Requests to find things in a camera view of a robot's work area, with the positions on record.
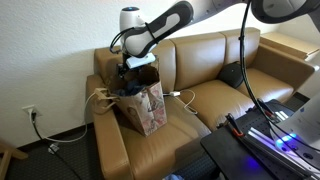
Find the seat cushion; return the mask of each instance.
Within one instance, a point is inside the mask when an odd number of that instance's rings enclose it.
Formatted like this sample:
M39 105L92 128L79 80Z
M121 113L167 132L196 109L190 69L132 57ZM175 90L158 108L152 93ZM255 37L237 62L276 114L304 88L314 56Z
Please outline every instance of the seat cushion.
M123 115L117 116L135 179L161 179L180 161L203 152L200 140L210 133L209 129L174 97L165 97L165 106L167 124L148 137L135 130Z
M277 99L280 102L284 102L288 100L293 93L292 86L257 69L247 69L247 77L254 95L263 101ZM244 83L242 83L237 90L249 97Z
M212 131L216 130L218 122L225 120L228 113L238 118L253 107L251 99L220 80L202 83L189 89L196 94L191 107L198 111L199 119ZM188 91L182 92L180 98L188 103L192 94Z

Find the couch cushion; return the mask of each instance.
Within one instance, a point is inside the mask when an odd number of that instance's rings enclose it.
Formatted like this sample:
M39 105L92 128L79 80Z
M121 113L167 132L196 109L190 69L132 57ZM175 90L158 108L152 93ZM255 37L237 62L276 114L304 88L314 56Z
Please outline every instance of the couch cushion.
M247 77L253 94L256 98L261 98L263 101L277 99L284 102L288 100L293 93L292 86L257 69L247 69ZM249 97L244 83L242 83L237 90Z
M191 107L198 111L197 116L210 130L215 130L218 122L223 122L228 113L238 118L253 107L251 99L220 80L202 83L189 89L196 94ZM192 94L182 92L180 98L188 103Z
M117 116L135 179L161 179L175 170L177 163L203 152L200 140L209 129L174 97L165 97L165 106L167 124L148 137L136 131L124 116Z
M217 77L224 61L225 38L220 33L174 38L177 54L175 90Z
M164 93L173 91L176 76L174 44L170 40L163 40L152 52L159 58L159 74ZM108 48L96 49L94 61L94 71L101 75L105 83L107 79L117 74L116 65L123 62L122 54L112 54Z
M230 64L240 60L240 30L223 31L221 34L226 37L226 56L225 64ZM260 30L256 28L246 28L245 31L245 59L249 66L256 56L260 42Z

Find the black bag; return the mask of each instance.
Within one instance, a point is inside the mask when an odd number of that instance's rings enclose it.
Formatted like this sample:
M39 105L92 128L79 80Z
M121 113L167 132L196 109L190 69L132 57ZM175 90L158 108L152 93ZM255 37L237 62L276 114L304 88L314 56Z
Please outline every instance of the black bag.
M223 66L218 75L218 79L233 88L239 87L243 81L240 64L234 62Z

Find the backrest cushion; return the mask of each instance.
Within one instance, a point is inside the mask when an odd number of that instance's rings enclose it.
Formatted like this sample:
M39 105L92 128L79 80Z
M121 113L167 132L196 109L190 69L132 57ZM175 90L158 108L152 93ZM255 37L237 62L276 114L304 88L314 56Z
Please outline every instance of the backrest cushion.
M226 55L225 64L230 64L240 60L240 29L222 31L226 37ZM256 56L260 42L260 30L248 27L245 30L245 60L246 65L249 66Z
M209 33L173 38L176 46L177 76L175 90L213 80L224 61L225 37Z
M159 59L159 74L163 93L173 91L176 77L174 44L170 40L163 40L152 52ZM117 64L123 63L122 54L112 54L109 48L96 49L94 61L95 74L100 74L104 83L107 83L111 76L117 76Z

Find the power cord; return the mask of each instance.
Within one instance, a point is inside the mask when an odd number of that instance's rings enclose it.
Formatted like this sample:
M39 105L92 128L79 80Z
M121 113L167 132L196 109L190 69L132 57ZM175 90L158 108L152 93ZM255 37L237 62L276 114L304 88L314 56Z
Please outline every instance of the power cord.
M37 134L37 136L39 137L39 139L41 140L41 142L43 142L43 138L41 137L41 135L38 132L37 126L36 126L36 116L37 113L35 112L29 112L29 116L31 117L31 123L32 126ZM47 143L43 142L46 146L48 146L48 148L52 151L52 153L64 164L68 167L68 169L70 171L72 171L72 173L79 179L82 180L82 178L80 177L80 175L54 150L51 148L51 146L49 146Z
M192 99L187 103L185 104L183 101L181 101L181 99L179 99L177 96L180 96L180 94L182 92L191 92L192 93ZM194 108L190 107L189 105L193 102L194 98L196 97L196 94L190 90L190 89L185 89L185 90L182 90L182 91L172 91L170 92L169 94L164 94L164 95L168 95L168 96L172 96L174 98L176 98L178 101L180 101L182 104L184 104L184 109L189 112L190 114L198 114L198 111L195 110Z
M86 112L85 109L86 109L86 107L87 107L87 105L88 105L89 100L90 100L95 94L96 94L96 93L92 93L92 94L88 97L88 99L86 100L86 103L85 103L85 106L84 106L84 113ZM34 124L32 123L31 115L29 116L29 119L30 119L30 123L31 123L32 125L34 125ZM86 122L85 119L83 120L82 124L83 124L83 123L85 124L84 133L83 133L80 137L78 137L78 138L76 138L76 139L72 139L72 140L57 140L57 139L52 139L52 138L43 137L43 136L42 136L42 138L43 138L43 139L46 139L46 140L49 140L49 141L58 142L58 143L71 143L71 142L78 141L78 140L82 139L84 136L86 136L87 131L88 131L88 124L87 124L87 122Z
M113 50L113 47L114 47L114 45L117 43L117 41L118 41L126 32L128 32L128 31L130 31L130 30L132 30L132 29L134 29L134 27L125 29L125 30L119 32L119 33L113 38L113 40L112 40L112 42L111 42L111 44L110 44L110 47L109 47L109 50L110 50L111 53L113 53L113 54L119 54L119 53L121 52L121 50L116 50L116 51L114 51L114 50Z

